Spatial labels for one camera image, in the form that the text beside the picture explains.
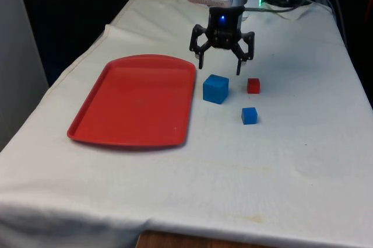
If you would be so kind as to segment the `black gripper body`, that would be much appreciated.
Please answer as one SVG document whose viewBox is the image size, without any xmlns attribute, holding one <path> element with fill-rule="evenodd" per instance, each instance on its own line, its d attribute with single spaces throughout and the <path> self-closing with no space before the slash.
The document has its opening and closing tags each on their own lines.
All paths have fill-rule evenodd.
<svg viewBox="0 0 373 248">
<path fill-rule="evenodd" d="M 214 48 L 232 48 L 241 39 L 243 6 L 209 8 L 207 40 Z"/>
</svg>

